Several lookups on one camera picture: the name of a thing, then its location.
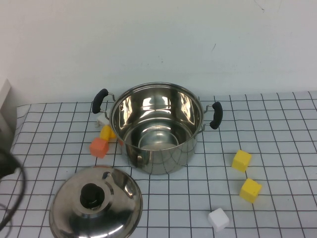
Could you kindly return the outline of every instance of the lid knob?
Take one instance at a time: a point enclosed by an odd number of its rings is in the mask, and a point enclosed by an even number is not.
[[[103,203],[104,199],[104,190],[101,187],[95,185],[94,183],[88,183],[81,189],[80,203],[85,208],[96,208]]]

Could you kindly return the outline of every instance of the pot rim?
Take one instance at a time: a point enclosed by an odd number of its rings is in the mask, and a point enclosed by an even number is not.
[[[114,110],[121,104],[121,102],[126,99],[129,95],[141,90],[141,89],[145,89],[146,87],[153,87],[153,86],[166,86],[166,87],[172,87],[172,88],[176,88],[178,91],[184,91],[185,95],[190,97],[197,105],[199,113],[200,113],[200,122],[198,127],[196,128],[195,133],[193,133],[193,135],[187,139],[185,142],[176,145],[174,147],[170,147],[170,148],[166,148],[166,149],[142,149],[140,147],[128,144],[127,142],[125,142],[116,132],[115,128],[113,127],[113,112]],[[117,139],[122,141],[124,144],[139,149],[139,150],[144,150],[144,151],[162,151],[162,150],[170,150],[170,149],[175,149],[177,147],[182,146],[183,144],[187,143],[188,141],[190,141],[192,138],[196,137],[197,134],[199,134],[201,132],[201,127],[204,123],[204,110],[203,110],[203,106],[202,103],[200,102],[200,100],[198,99],[198,97],[192,93],[190,90],[179,86],[177,84],[173,84],[173,83],[168,83],[168,82],[152,82],[152,83],[144,83],[144,84],[140,84],[138,86],[135,86],[133,88],[130,88],[129,90],[125,91],[123,94],[120,95],[120,97],[114,102],[113,107],[110,110],[110,115],[109,115],[109,122],[110,122],[110,127],[112,129],[112,131],[114,132],[114,134],[116,135]]]

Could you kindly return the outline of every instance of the cube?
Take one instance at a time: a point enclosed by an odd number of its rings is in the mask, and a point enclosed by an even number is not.
[[[109,138],[111,136],[111,127],[109,125],[105,125],[100,132],[100,138],[102,140],[109,141]]]
[[[115,134],[114,134],[114,132],[113,132],[113,130],[112,130],[112,129],[111,129],[110,138],[111,138],[111,139],[115,139],[115,138],[116,138],[116,136],[115,136]]]
[[[216,232],[220,232],[229,225],[229,218],[221,208],[210,212],[208,214],[208,221]]]
[[[247,178],[240,190],[240,197],[247,200],[248,202],[254,203],[254,201],[258,197],[261,188],[261,184],[255,182],[250,178]]]
[[[92,156],[103,158],[109,150],[108,142],[101,138],[95,138],[89,146]]]
[[[241,172],[245,172],[251,161],[251,157],[251,154],[242,150],[238,150],[233,158],[232,167]]]
[[[97,117],[97,127],[99,127],[100,125],[104,126],[107,125],[109,123],[108,119],[105,117],[104,113],[101,113],[98,117]]]

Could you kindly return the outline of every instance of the pot lid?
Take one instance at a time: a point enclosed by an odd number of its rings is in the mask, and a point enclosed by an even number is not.
[[[120,170],[96,166],[62,185],[51,206],[50,227],[55,238],[126,238],[141,214],[136,182]]]

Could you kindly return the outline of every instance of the white cube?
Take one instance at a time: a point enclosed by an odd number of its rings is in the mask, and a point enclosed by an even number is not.
[[[210,212],[208,214],[208,221],[216,232],[221,231],[229,225],[229,218],[221,208]]]
[[[97,117],[97,127],[98,126],[104,126],[104,125],[108,125],[109,121],[106,119],[105,114],[101,113],[98,117]]]

